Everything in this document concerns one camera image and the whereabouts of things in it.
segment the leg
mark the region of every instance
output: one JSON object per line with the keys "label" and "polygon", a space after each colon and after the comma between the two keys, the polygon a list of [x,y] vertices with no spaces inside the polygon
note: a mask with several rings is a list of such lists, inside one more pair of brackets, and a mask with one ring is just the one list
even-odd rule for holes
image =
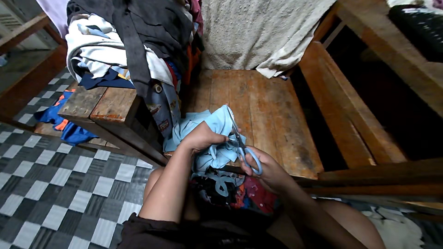
{"label": "leg", "polygon": [[[317,203],[368,249],[385,248],[375,226],[359,211],[337,201],[317,200]],[[274,221],[267,232],[282,241],[290,249],[304,248],[300,235],[285,213],[282,213]]]}
{"label": "leg", "polygon": [[[163,167],[157,168],[149,175],[148,181],[146,182],[146,186],[144,187],[143,203],[146,200],[146,197],[148,196],[154,184],[162,175],[163,170],[164,170]],[[189,191],[187,192],[186,195],[186,202],[184,206],[182,219],[187,221],[197,221],[200,219],[200,213],[197,209],[197,206],[195,205],[194,197]]]}

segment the tiled floor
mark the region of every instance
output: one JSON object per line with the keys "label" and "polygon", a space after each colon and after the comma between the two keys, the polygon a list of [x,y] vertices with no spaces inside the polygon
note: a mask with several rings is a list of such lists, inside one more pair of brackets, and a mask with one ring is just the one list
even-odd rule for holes
{"label": "tiled floor", "polygon": [[[34,125],[32,114],[59,98],[68,77],[61,72],[16,119]],[[152,170],[0,124],[0,249],[116,248]]]}

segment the person's left hand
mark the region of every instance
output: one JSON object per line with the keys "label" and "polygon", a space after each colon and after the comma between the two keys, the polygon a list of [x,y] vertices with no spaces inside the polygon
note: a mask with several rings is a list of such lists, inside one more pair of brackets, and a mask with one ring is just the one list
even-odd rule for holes
{"label": "person's left hand", "polygon": [[227,136],[213,132],[208,124],[203,121],[186,135],[180,145],[192,149],[193,153],[197,153],[213,144],[221,144],[228,140]]}

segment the hand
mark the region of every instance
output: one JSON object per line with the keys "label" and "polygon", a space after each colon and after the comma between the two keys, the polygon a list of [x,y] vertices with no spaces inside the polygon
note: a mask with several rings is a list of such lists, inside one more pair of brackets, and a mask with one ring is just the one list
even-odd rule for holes
{"label": "hand", "polygon": [[180,145],[192,149],[193,153],[197,153],[213,144],[221,144],[228,140],[227,136],[213,132],[208,124],[203,121],[186,135]]}
{"label": "hand", "polygon": [[[247,175],[258,178],[266,190],[276,195],[280,195],[288,189],[288,186],[295,183],[294,179],[292,179],[292,177],[268,153],[259,150],[256,147],[248,146],[248,148],[254,151],[255,155],[260,160],[263,173],[261,175],[255,174],[251,168],[246,166],[240,157],[241,168]],[[257,163],[251,154],[246,154],[246,161],[251,167],[258,170]]]}

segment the orange cloth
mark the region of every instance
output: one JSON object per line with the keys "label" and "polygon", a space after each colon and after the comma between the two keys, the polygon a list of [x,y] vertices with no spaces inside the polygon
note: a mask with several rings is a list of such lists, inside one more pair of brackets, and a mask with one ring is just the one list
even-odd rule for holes
{"label": "orange cloth", "polygon": [[[69,91],[69,90],[65,90],[65,92],[75,92],[75,89],[72,89],[71,91]],[[60,98],[58,98],[58,100],[57,100],[57,102],[54,104],[54,106],[58,106],[59,104],[60,104],[60,101],[62,100],[62,99],[64,99],[65,98],[65,96],[62,94],[61,96],[60,96]],[[64,119],[59,125],[57,125],[55,128],[57,129],[57,130],[59,130],[59,131],[62,131],[65,127],[66,127],[66,125],[68,124],[68,120],[67,119]]]}
{"label": "orange cloth", "polygon": [[191,80],[191,72],[194,69],[194,67],[198,64],[200,61],[199,55],[201,54],[200,50],[198,48],[195,49],[195,54],[192,54],[191,52],[191,45],[188,46],[187,49],[187,55],[189,58],[189,65],[188,70],[183,74],[182,77],[182,83],[185,85],[189,85],[189,81]]}

